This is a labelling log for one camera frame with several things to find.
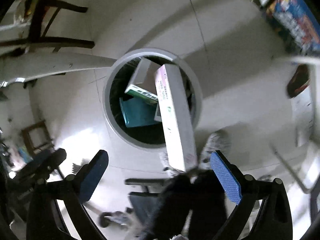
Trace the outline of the colourful poster board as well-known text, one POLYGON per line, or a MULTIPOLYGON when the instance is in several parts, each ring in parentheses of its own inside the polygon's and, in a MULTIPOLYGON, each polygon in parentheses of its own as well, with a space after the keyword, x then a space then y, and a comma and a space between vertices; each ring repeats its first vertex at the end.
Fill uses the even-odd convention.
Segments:
POLYGON ((319 56, 319 22, 304 0, 275 0, 266 19, 288 53, 319 56))

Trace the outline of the long white pink box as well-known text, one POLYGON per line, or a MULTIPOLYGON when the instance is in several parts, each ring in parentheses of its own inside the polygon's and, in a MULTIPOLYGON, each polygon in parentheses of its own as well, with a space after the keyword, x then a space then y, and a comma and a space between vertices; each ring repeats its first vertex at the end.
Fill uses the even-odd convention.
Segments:
POLYGON ((155 86, 161 113, 169 165, 182 172, 197 166, 193 126, 181 72, 164 64, 155 72, 155 86))

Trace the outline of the white round trash bin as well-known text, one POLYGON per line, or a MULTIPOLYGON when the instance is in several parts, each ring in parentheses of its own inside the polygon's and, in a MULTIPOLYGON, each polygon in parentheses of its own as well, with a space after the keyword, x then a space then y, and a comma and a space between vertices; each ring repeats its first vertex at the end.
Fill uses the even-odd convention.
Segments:
POLYGON ((112 65, 111 75, 107 78, 103 89, 103 107, 108 124, 122 141, 135 148, 146 151, 163 151, 165 141, 162 125, 126 128, 120 110, 119 99, 124 94, 131 75, 143 57, 155 63, 172 63, 180 67, 181 74, 187 78, 188 87, 191 91, 188 102, 194 128, 199 123, 202 111, 202 91, 199 79, 189 64, 179 56, 163 49, 143 48, 132 50, 112 65))

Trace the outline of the dark wooden chair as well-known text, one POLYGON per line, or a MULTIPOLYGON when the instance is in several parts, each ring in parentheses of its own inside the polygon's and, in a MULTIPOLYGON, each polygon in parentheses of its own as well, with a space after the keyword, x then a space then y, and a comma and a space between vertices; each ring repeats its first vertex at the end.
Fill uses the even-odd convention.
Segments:
POLYGON ((55 19, 61 10, 86 13, 87 7, 61 0, 16 0, 7 12, 1 12, 1 47, 17 47, 23 51, 38 48, 78 47, 92 49, 94 41, 61 37, 55 19))

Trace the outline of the teal box in bin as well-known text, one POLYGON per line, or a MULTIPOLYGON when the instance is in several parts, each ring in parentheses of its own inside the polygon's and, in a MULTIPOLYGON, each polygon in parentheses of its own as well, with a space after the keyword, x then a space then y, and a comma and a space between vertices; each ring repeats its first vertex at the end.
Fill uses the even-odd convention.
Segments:
POLYGON ((129 100, 120 98, 119 102, 127 128, 159 124, 159 121, 155 120, 155 105, 150 105, 140 98, 131 98, 129 100))

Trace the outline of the left dark trouser leg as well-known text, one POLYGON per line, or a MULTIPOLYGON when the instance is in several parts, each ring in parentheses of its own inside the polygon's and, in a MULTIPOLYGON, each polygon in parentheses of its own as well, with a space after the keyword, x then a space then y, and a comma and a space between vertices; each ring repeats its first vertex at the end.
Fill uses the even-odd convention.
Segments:
POLYGON ((190 178, 180 174, 159 194, 140 239, 172 239, 181 234, 191 206, 190 178))

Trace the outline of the dark wooden stool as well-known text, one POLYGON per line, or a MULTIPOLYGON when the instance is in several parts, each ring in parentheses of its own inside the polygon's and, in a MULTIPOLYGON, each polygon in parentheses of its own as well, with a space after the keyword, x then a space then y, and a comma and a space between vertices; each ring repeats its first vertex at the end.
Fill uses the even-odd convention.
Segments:
POLYGON ((35 157, 43 150, 54 148, 53 140, 44 120, 22 129, 21 136, 31 157, 35 157))

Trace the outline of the white green Doctor box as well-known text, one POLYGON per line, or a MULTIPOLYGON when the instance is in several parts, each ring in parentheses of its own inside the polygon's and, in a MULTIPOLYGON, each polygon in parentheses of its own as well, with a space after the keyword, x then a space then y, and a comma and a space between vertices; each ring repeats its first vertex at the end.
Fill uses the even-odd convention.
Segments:
POLYGON ((125 93, 141 98, 151 105, 156 105, 158 98, 155 86, 155 72, 160 67, 159 64, 149 59, 141 58, 125 89, 125 93))

